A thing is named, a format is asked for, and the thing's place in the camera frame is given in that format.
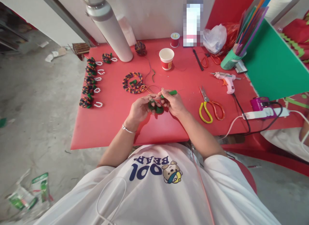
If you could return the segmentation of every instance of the red and white cup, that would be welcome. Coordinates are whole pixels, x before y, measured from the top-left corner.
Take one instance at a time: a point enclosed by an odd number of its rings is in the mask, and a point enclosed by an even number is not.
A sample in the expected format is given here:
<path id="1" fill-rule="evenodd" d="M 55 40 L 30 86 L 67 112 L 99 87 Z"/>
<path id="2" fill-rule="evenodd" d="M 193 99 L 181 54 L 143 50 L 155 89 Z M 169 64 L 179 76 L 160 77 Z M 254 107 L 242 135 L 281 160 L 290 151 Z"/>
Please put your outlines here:
<path id="1" fill-rule="evenodd" d="M 179 46 L 179 38 L 180 38 L 179 33 L 171 34 L 171 47 L 172 48 L 177 48 Z"/>
<path id="2" fill-rule="evenodd" d="M 170 70 L 174 58 L 174 51 L 170 48 L 161 49 L 159 56 L 164 70 Z"/>

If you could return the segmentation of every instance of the printed logo on shirt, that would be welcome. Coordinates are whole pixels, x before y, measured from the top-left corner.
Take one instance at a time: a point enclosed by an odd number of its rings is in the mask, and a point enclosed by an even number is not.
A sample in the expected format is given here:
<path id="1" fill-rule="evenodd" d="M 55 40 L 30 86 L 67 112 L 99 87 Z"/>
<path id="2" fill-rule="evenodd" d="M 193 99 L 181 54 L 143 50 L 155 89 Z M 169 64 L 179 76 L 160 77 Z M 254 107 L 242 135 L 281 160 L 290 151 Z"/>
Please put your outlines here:
<path id="1" fill-rule="evenodd" d="M 164 182 L 168 184 L 178 183 L 181 181 L 181 176 L 183 174 L 182 171 L 177 165 L 177 162 L 172 161 L 171 164 L 169 164 L 170 162 L 168 160 L 168 156 L 164 158 L 139 156 L 134 160 L 140 164 L 145 163 L 146 165 L 138 169 L 139 166 L 136 163 L 133 163 L 133 170 L 129 178 L 130 181 L 133 181 L 135 177 L 142 180 L 148 172 L 153 175 L 163 175 Z"/>

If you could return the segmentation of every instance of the person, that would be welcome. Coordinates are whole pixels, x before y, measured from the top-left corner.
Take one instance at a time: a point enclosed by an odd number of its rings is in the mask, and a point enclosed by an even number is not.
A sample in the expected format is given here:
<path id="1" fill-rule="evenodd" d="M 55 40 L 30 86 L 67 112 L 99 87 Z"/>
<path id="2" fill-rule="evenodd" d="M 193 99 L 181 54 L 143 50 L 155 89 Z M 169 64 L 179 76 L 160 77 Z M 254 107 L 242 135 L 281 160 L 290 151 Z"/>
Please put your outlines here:
<path id="1" fill-rule="evenodd" d="M 280 224 L 181 96 L 168 92 L 137 99 L 97 168 L 36 224 Z M 153 100 L 161 95 L 161 104 Z M 179 143 L 144 145 L 130 155 L 150 101 L 179 120 L 203 166 Z"/>
<path id="2" fill-rule="evenodd" d="M 278 148 L 309 162 L 308 131 L 309 124 L 304 120 L 303 127 L 267 130 L 261 132 L 261 135 Z"/>

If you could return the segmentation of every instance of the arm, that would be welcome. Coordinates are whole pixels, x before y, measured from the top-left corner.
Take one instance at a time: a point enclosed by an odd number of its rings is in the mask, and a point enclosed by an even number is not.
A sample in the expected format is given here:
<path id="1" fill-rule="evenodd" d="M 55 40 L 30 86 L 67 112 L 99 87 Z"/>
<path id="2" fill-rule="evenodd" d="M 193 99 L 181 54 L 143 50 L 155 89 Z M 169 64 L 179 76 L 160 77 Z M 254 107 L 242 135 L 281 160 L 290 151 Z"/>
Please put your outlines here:
<path id="1" fill-rule="evenodd" d="M 299 134 L 300 141 L 303 140 L 308 131 L 309 131 L 309 124 L 306 121 L 304 121 L 303 128 L 300 130 Z M 309 136 L 307 136 L 307 138 L 305 139 L 304 145 L 309 146 Z"/>
<path id="2" fill-rule="evenodd" d="M 218 144 L 216 139 L 211 135 L 183 105 L 179 94 L 170 95 L 170 90 L 164 90 L 158 93 L 159 96 L 163 95 L 165 99 L 161 100 L 163 106 L 168 107 L 172 115 L 177 117 L 184 129 L 186 130 L 191 142 L 195 148 L 202 155 L 205 160 L 207 157 L 213 155 L 223 155 L 226 153 Z"/>
<path id="3" fill-rule="evenodd" d="M 148 102 L 156 96 L 156 94 L 149 94 L 137 99 L 132 104 L 130 113 L 123 124 L 129 131 L 134 133 L 129 133 L 128 131 L 121 128 L 101 157 L 97 167 L 117 167 L 129 157 L 133 147 L 135 132 L 137 131 L 140 122 L 144 121 L 150 112 L 150 109 L 148 108 Z"/>

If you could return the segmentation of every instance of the silver bracelet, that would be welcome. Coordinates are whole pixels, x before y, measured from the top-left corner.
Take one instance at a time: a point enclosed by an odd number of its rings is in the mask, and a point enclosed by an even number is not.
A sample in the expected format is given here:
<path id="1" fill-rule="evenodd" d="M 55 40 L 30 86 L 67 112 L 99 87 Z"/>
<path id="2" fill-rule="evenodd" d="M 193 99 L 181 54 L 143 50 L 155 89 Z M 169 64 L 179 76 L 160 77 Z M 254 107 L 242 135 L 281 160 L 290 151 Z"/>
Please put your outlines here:
<path id="1" fill-rule="evenodd" d="M 122 124 L 122 129 L 123 129 L 123 130 L 126 130 L 126 131 L 129 132 L 129 133 L 135 133 L 135 132 L 129 131 L 129 130 L 124 126 L 124 124 Z"/>

